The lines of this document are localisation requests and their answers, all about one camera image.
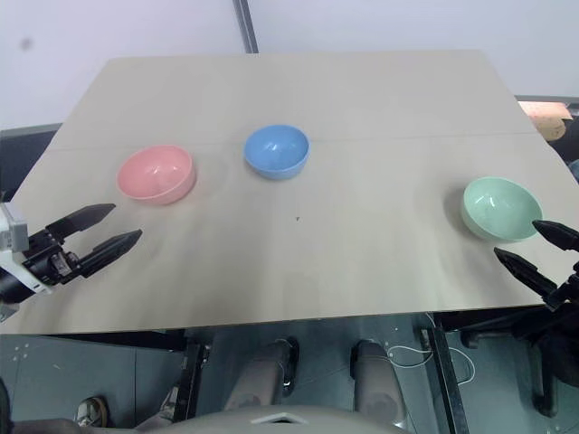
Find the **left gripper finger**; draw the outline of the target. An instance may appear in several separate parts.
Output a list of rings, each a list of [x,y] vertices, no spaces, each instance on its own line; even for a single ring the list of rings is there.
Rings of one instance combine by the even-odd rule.
[[[47,225],[46,230],[59,244],[63,244],[72,234],[101,222],[115,207],[114,203],[88,205]]]
[[[142,230],[114,236],[95,247],[79,261],[79,274],[88,278],[129,252],[138,242]]]

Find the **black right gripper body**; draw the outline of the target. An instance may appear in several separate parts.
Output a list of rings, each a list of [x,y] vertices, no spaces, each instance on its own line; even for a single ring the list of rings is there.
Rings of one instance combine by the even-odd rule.
[[[578,262],[574,264],[573,270],[574,273],[564,283],[545,297],[545,304],[550,310],[556,311],[565,303],[578,304]]]

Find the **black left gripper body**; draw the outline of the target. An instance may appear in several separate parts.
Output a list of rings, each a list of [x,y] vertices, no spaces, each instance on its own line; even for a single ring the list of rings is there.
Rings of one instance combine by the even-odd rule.
[[[78,231],[51,231],[44,228],[28,238],[24,267],[47,286],[64,285],[81,276],[79,257],[62,245]]]

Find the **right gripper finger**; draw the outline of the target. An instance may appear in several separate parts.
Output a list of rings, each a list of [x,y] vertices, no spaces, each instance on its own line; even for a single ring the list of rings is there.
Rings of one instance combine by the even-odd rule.
[[[532,225],[544,239],[560,250],[578,250],[578,231],[562,223],[546,220],[534,220]]]
[[[519,282],[537,293],[541,297],[550,295],[557,289],[555,282],[543,276],[537,266],[521,256],[507,250],[495,247],[493,249],[498,261]]]

